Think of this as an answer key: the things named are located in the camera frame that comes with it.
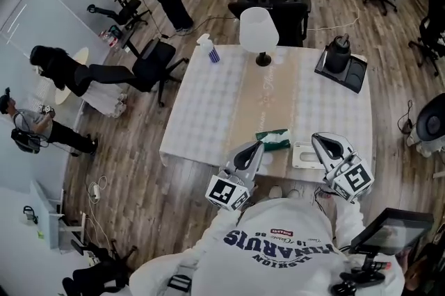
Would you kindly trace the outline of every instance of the lamp base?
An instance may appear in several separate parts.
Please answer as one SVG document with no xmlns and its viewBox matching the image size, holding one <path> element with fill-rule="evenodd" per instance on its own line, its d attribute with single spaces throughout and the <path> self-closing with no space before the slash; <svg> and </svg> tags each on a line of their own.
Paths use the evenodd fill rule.
<svg viewBox="0 0 445 296">
<path fill-rule="evenodd" d="M 258 66 L 267 66 L 272 62 L 272 58 L 266 53 L 259 53 L 256 62 Z"/>
</svg>

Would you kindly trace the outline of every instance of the wooden desk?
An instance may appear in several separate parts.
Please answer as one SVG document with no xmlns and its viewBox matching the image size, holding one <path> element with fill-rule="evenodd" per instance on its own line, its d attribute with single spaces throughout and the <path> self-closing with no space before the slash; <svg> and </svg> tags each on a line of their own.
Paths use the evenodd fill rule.
<svg viewBox="0 0 445 296">
<path fill-rule="evenodd" d="M 73 59 L 77 61 L 79 64 L 85 65 L 88 61 L 88 54 L 89 54 L 88 48 L 82 48 L 80 49 L 76 55 L 74 55 Z M 54 101 L 56 102 L 56 105 L 60 105 L 68 98 L 71 91 L 68 87 L 65 86 L 64 90 L 59 90 L 56 88 L 56 96 L 54 98 Z"/>
</svg>

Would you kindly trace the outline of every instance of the green tissue box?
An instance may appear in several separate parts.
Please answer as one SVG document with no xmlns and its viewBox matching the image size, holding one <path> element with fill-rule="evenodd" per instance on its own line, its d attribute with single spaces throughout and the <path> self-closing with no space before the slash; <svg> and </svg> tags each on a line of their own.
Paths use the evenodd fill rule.
<svg viewBox="0 0 445 296">
<path fill-rule="evenodd" d="M 288 129 L 277 129 L 256 133 L 255 137 L 264 143 L 264 151 L 286 149 L 291 147 L 291 134 Z"/>
</svg>

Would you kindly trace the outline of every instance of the table runner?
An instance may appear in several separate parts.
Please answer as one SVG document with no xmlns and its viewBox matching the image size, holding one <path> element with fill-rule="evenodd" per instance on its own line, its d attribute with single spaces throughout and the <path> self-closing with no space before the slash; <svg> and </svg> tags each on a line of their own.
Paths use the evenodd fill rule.
<svg viewBox="0 0 445 296">
<path fill-rule="evenodd" d="M 227 151 L 254 140 L 258 132 L 275 129 L 292 131 L 298 61 L 290 55 L 291 51 L 276 51 L 270 55 L 272 63 L 260 67 L 255 62 L 257 54 L 248 54 L 232 115 Z M 259 174 L 285 177 L 290 151 L 266 152 Z"/>
</svg>

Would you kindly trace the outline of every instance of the black pants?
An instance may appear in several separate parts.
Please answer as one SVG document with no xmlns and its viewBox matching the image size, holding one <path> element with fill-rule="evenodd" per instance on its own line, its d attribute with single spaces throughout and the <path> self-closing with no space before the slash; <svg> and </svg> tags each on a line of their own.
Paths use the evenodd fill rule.
<svg viewBox="0 0 445 296">
<path fill-rule="evenodd" d="M 158 1 L 176 30 L 188 29 L 193 25 L 193 20 L 188 15 L 187 10 L 182 3 L 182 0 Z"/>
<path fill-rule="evenodd" d="M 91 153 L 95 149 L 90 139 L 55 121 L 53 121 L 53 129 L 51 130 L 48 143 L 66 144 L 83 153 Z"/>
</svg>

